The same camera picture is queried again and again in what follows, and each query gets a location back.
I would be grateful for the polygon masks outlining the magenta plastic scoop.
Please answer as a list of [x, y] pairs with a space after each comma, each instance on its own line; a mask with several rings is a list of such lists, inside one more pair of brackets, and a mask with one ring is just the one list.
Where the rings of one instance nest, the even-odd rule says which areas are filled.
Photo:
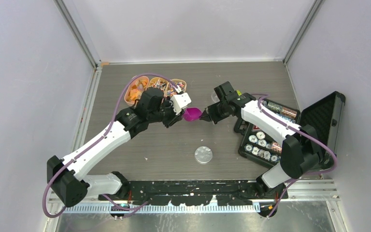
[[183, 119], [191, 122], [199, 120], [202, 115], [202, 111], [199, 108], [191, 107], [184, 110]]

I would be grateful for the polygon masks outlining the clear plastic jar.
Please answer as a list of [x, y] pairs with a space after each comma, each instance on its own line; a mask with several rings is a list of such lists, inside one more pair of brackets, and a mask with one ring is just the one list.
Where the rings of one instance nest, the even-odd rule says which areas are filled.
[[211, 99], [214, 103], [220, 102], [220, 98], [215, 91], [211, 94]]

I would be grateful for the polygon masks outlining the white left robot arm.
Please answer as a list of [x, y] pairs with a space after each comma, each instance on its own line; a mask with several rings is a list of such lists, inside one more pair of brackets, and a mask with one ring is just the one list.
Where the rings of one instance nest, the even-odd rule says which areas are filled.
[[166, 97], [158, 88], [144, 91], [134, 105], [120, 110], [106, 128], [76, 151], [47, 161], [47, 182], [65, 207], [77, 205], [87, 196], [110, 194], [117, 200], [128, 196], [127, 180], [119, 172], [89, 175], [90, 170], [117, 147], [161, 122], [169, 128], [182, 119], [191, 103], [181, 91]]

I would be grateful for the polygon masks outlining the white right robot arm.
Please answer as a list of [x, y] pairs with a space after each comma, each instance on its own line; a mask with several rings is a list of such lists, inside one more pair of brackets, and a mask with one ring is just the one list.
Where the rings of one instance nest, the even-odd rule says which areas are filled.
[[282, 119], [266, 109], [260, 100], [249, 93], [238, 94], [230, 82], [214, 88], [219, 102], [207, 106], [200, 120], [213, 122], [236, 116], [258, 126], [282, 147], [280, 162], [257, 178], [257, 194], [269, 198], [276, 186], [298, 179], [323, 159], [322, 143], [316, 130]]

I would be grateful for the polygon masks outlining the yellow tray with ball lollipops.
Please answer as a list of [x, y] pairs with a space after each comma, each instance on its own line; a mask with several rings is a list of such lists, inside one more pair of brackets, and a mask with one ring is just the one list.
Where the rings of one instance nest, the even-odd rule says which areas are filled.
[[169, 82], [161, 77], [153, 77], [149, 80], [147, 88], [158, 88], [163, 91], [164, 96], [167, 96]]

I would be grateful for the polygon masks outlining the tan tray with swirl lollipops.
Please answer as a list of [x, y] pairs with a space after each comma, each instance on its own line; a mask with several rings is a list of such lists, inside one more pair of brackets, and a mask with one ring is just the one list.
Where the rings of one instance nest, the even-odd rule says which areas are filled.
[[184, 80], [181, 79], [172, 79], [172, 82], [174, 82], [174, 85], [171, 83], [168, 84], [168, 88], [166, 91], [167, 96], [172, 97], [173, 95], [177, 95], [179, 92], [177, 89], [179, 88], [182, 93], [186, 92], [187, 83]]

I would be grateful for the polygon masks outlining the pink oval candy tray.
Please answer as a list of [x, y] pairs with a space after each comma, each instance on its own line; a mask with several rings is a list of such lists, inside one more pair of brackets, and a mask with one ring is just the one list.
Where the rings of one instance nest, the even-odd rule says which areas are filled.
[[129, 85], [124, 95], [124, 101], [128, 106], [132, 106], [136, 100], [139, 100], [142, 93], [147, 89], [149, 78], [145, 75], [132, 77], [133, 82]]

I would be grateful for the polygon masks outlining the clear round jar lid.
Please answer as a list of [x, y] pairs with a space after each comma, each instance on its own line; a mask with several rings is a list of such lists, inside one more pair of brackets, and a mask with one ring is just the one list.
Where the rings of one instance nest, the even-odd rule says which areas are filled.
[[200, 164], [207, 164], [212, 160], [213, 152], [207, 146], [200, 146], [195, 150], [194, 158]]

